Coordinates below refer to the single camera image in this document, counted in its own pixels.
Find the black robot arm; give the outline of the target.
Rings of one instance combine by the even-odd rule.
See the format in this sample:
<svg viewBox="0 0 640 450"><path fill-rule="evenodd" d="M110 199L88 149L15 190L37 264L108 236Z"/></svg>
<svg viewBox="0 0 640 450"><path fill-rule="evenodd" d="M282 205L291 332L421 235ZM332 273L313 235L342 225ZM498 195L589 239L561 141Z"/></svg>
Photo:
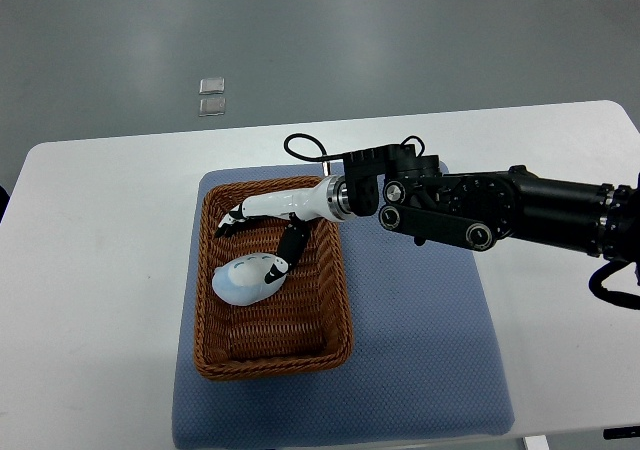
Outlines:
<svg viewBox="0 0 640 450"><path fill-rule="evenodd" d="M380 225L413 237L485 251L507 237L601 256L606 264L589 281L604 297L603 281L639 262L639 190L611 184L549 180L525 166L506 171L445 174L419 138L339 155L344 173L313 188L248 197L221 219L216 234L239 224L276 217L290 225L280 261L267 282L286 275L306 244L309 221L343 222L376 215Z"/></svg>

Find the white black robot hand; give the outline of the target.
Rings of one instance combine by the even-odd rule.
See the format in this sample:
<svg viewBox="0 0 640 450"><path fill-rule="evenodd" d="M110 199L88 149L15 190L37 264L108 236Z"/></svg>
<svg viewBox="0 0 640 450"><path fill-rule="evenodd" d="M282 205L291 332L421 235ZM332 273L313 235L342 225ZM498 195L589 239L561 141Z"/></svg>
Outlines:
<svg viewBox="0 0 640 450"><path fill-rule="evenodd" d="M265 282L271 284L285 277L293 270L301 259L310 238L311 230L306 221L316 218L332 220L328 203L328 189L334 181L326 177L314 187L281 190L246 198L241 203L241 210L233 209L219 222L215 231L216 237L231 237L238 225L252 217L277 217L289 219L278 248L275 260L265 275Z"/></svg>

